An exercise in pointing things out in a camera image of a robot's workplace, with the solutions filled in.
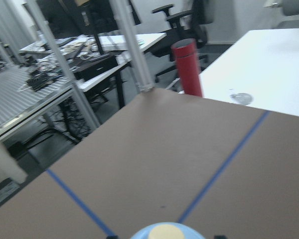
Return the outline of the white side desk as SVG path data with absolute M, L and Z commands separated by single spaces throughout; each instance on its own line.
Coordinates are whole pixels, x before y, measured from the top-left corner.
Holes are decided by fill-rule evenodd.
M 141 52 L 146 52 L 151 47 L 161 42 L 166 38 L 166 33 L 146 33 L 137 34 L 136 39 Z M 101 46 L 105 52 L 118 52 L 117 63 L 122 66 L 124 63 L 128 63 L 131 59 L 128 52 L 128 46 L 123 35 L 111 35 L 111 36 L 100 36 L 99 37 Z M 96 51 L 97 46 L 95 40 L 92 37 L 80 35 L 77 37 L 69 37 L 64 39 L 56 39 L 57 45 L 60 47 L 60 51 L 64 56 L 69 56 L 73 53 L 80 44 L 86 43 L 90 45 L 91 49 Z M 53 51 L 45 49 L 43 41 L 36 41 L 22 49 L 19 53 L 30 54 L 42 58 L 43 55 L 52 54 Z

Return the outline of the aluminium frame post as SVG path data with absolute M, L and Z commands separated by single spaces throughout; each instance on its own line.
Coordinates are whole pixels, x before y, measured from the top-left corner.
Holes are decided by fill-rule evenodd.
M 154 81 L 150 76 L 144 54 L 137 42 L 132 8 L 127 0 L 111 0 L 110 5 L 119 30 L 125 37 L 137 87 L 141 92 L 149 92 L 154 88 Z

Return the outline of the brown paper table mat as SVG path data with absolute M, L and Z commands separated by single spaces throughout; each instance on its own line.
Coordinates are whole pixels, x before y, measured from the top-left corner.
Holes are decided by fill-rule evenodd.
M 0 208 L 0 239 L 299 239 L 299 117 L 155 89 Z

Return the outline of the red cylinder bottle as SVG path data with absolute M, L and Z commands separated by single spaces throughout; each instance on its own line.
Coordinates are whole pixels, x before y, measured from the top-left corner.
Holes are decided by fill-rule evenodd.
M 187 38 L 174 43 L 171 50 L 185 94 L 203 97 L 199 74 L 201 68 L 197 55 L 196 41 Z

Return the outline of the black office chair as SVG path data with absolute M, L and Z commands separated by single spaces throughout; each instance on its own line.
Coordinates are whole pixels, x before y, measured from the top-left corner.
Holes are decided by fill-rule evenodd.
M 214 21 L 215 1 L 213 0 L 194 0 L 189 10 L 170 14 L 173 4 L 167 4 L 153 9 L 152 14 L 164 12 L 165 21 L 170 25 L 166 30 L 166 37 L 150 48 L 150 53 L 155 57 L 169 56 L 171 62 L 174 61 L 171 46 L 184 39 L 193 38 L 198 49 L 205 46 L 208 40 L 205 25 Z

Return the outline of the blue and cream bell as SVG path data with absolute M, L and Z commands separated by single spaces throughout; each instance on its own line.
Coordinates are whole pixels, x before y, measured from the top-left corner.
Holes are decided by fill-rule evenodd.
M 146 226 L 136 232 L 132 239 L 204 239 L 196 230 L 179 223 L 161 222 Z

